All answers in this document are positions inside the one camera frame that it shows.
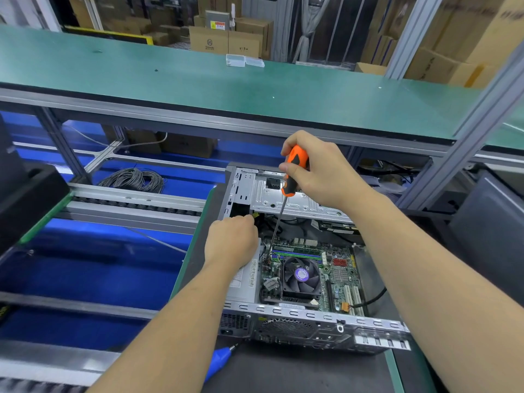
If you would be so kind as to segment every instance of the green circuit board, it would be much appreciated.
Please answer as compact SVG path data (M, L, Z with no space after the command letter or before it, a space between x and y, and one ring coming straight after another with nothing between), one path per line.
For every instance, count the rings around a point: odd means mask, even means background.
M343 303L358 304L364 299L360 276L351 246L333 247L331 244L304 240L283 240L277 238L270 251L270 240L264 241L265 254L261 257L260 298L266 303L304 306L324 312L335 312L353 315L365 315L364 308L350 308L344 311ZM320 272L321 294L318 305L310 300L282 296L280 287L267 290L264 283L276 279L281 274L281 262L287 257L310 259L318 265Z

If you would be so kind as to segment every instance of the forearm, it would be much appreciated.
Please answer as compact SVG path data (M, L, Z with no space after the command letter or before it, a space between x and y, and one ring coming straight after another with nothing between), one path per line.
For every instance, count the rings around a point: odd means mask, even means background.
M227 267L204 266L89 393L200 392L233 275L234 271Z
M522 308L384 196L373 191L342 209L361 231L400 314L448 389L517 391L523 382Z

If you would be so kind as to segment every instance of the cpu cooling fan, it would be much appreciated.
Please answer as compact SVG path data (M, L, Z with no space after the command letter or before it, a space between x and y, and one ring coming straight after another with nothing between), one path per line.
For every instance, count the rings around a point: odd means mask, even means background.
M282 265L282 295L318 299L321 294L318 264L314 260L285 258Z

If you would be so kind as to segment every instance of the white pci slot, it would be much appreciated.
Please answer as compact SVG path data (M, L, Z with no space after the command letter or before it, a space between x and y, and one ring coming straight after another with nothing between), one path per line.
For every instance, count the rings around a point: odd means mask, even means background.
M351 290L353 291L353 299L355 301L355 304L357 305L359 303L362 303L358 287L354 285L351 287ZM364 310L362 308L355 308L355 313L357 313L357 316L364 316Z
M349 285L344 286L344 296L346 301L350 304L350 315L355 316L355 309L353 308L353 298L351 297L351 287Z

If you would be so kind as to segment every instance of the gray cable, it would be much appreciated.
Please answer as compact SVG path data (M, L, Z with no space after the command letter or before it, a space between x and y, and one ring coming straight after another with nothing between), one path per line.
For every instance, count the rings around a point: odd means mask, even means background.
M138 168L125 168L102 179L98 186L139 192L161 193L164 179L155 171L140 171Z
M82 135L84 138L86 139L89 139L90 141L92 142L95 142L96 144L99 144L99 145L104 145L104 146L107 146L107 147L110 147L110 148L115 148L115 149L121 149L121 148L130 148L132 146L140 146L140 145L154 145L154 144L160 144L162 142L164 142L166 139L167 139L167 132L166 132L166 136L162 139L162 140L158 140L156 142L145 142L143 144L134 144L134 145L121 145L121 146L111 146L111 145L108 145L108 144L105 144L103 142L98 142L97 140L93 139L93 138L89 138L86 134L78 131L75 127L71 126L71 125L68 125L68 124L62 124L63 127L68 127L68 128L71 128L72 130L78 132L80 135Z
M141 231L138 231L138 230L136 230L136 229L133 229L132 227L126 227L126 229L128 229L128 230L130 230L130 231L134 231L135 233L138 233L138 234L140 234L140 235L142 235L142 236L144 236L144 237L150 238L151 240L154 240L154 241L156 241L157 243L160 243L160 244L162 244L162 245L165 245L166 247L169 247L169 248L175 249L176 251L180 251L180 252L183 252L184 254L187 254L187 251L184 251L184 250L182 250L181 248L175 247L175 246L173 246L173 245L171 245L171 244L164 243L163 241L161 241L161 240L159 240L159 239L157 239L157 238L154 238L154 237L148 236L147 234L142 233Z

